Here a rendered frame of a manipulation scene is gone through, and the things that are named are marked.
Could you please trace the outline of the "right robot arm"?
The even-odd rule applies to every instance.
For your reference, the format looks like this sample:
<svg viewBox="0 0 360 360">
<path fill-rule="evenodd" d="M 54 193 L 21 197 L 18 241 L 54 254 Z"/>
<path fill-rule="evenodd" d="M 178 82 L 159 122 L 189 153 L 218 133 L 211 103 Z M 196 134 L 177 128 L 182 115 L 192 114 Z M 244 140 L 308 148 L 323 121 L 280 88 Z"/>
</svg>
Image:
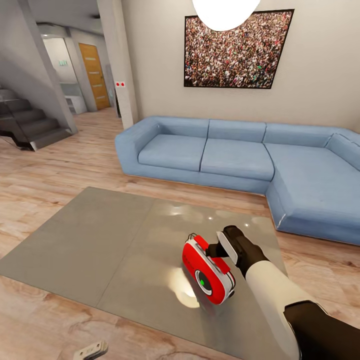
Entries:
<svg viewBox="0 0 360 360">
<path fill-rule="evenodd" d="M 235 225 L 216 232 L 206 256 L 230 257 L 291 360 L 360 360 L 360 329 L 336 319 L 284 275 Z"/>
</svg>

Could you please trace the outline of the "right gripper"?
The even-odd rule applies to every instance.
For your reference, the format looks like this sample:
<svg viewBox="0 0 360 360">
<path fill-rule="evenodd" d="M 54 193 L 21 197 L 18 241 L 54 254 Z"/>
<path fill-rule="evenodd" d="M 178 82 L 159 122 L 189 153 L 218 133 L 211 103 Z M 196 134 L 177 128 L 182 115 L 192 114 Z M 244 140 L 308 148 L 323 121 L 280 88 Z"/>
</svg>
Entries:
<svg viewBox="0 0 360 360">
<path fill-rule="evenodd" d="M 206 256 L 210 256 L 211 258 L 226 258 L 229 255 L 221 250 L 218 242 L 215 244 L 209 244 L 208 249 L 206 249 Z"/>
</svg>

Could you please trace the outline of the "radio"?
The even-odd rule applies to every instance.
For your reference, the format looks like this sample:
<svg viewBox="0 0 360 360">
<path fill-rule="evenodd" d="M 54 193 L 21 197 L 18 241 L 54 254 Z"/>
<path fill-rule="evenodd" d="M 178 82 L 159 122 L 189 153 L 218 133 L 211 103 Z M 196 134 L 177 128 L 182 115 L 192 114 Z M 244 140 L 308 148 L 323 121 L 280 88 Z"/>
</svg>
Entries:
<svg viewBox="0 0 360 360">
<path fill-rule="evenodd" d="M 221 305 L 234 294 L 236 279 L 231 268 L 221 257 L 206 256 L 209 244 L 200 236 L 189 236 L 185 241 L 182 260 L 206 297 Z"/>
</svg>

